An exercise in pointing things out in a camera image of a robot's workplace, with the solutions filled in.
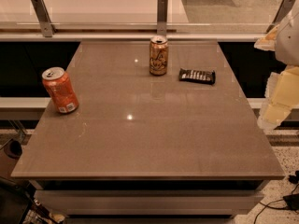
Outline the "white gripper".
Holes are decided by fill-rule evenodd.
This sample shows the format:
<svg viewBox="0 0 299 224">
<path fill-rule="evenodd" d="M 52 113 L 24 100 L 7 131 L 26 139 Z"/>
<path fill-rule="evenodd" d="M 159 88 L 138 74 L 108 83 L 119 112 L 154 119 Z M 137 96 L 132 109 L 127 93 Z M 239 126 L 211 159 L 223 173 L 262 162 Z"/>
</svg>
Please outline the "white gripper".
<svg viewBox="0 0 299 224">
<path fill-rule="evenodd" d="M 299 7 L 293 7 L 279 26 L 254 44 L 264 51 L 274 51 L 275 47 L 278 61 L 299 65 Z M 263 130 L 274 130 L 299 105 L 299 67 L 287 66 L 280 74 L 272 72 L 264 96 L 257 123 Z"/>
</svg>

